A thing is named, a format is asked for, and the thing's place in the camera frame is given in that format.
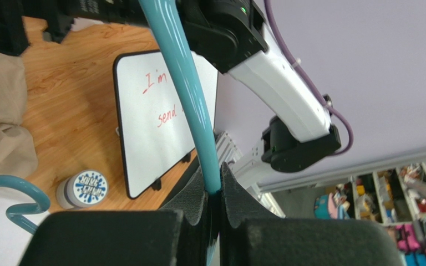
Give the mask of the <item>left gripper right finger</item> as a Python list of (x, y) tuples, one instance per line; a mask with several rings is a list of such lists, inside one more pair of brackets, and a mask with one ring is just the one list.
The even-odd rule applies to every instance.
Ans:
[(384, 227), (353, 219), (281, 218), (221, 166), (221, 265), (402, 265)]

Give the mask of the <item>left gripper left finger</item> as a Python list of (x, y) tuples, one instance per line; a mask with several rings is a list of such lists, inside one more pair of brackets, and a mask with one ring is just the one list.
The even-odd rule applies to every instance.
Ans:
[(206, 265), (208, 195), (201, 170), (156, 211), (66, 211), (36, 230), (20, 265)]

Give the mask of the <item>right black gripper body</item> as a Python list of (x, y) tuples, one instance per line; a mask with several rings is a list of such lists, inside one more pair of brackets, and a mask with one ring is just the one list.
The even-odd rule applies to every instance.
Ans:
[(103, 23), (148, 26), (138, 1), (0, 0), (0, 53), (20, 56), (29, 47), (23, 17), (45, 20), (47, 27), (43, 32), (43, 38), (56, 43), (61, 43), (65, 39), (77, 18)]

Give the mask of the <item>beige t shirt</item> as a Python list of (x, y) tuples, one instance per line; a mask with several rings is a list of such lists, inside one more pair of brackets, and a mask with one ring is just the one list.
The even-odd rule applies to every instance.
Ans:
[(33, 137), (22, 125), (26, 103), (22, 58), (0, 53), (0, 175), (26, 178), (38, 166)]

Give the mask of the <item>light blue hanger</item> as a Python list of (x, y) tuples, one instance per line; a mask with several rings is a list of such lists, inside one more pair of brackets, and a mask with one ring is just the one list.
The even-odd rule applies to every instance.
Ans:
[[(190, 47), (187, 43), (185, 31), (178, 15), (175, 1), (139, 1), (141, 13), (145, 15), (150, 29), (153, 31), (161, 53), (165, 59), (173, 83), (175, 85), (180, 102), (184, 108), (187, 123), (189, 125), (197, 157), (199, 159), (201, 173), (204, 180), (204, 188), (197, 191), (204, 192), (202, 199), (207, 196), (218, 196), (221, 191), (220, 167), (217, 161), (214, 134), (211, 129), (211, 121), (208, 114), (204, 93), (200, 79), (194, 64)], [(38, 192), (35, 204), (30, 207), (42, 207), (43, 203), (38, 189), (35, 191), (29, 187), (27, 181), (21, 178), (0, 176), (0, 187), (14, 188), (30, 196), (30, 192)], [(206, 211), (211, 210), (211, 204), (204, 202)], [(218, 229), (213, 223), (212, 214), (207, 214), (206, 229), (200, 233), (206, 233), (206, 240), (200, 244), (201, 254), (206, 255), (205, 264), (194, 263), (192, 265), (209, 265), (211, 262), (218, 238)]]

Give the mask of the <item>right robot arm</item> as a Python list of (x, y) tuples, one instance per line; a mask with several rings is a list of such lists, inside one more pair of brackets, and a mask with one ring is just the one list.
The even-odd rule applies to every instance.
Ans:
[[(284, 51), (271, 16), (254, 1), (167, 1), (187, 48), (253, 91), (275, 117), (263, 132), (261, 160), (284, 173), (302, 171), (341, 148), (329, 98), (315, 93)], [(77, 18), (149, 26), (142, 1), (0, 1), (0, 53), (29, 47), (23, 17), (47, 22), (44, 38), (61, 43)]]

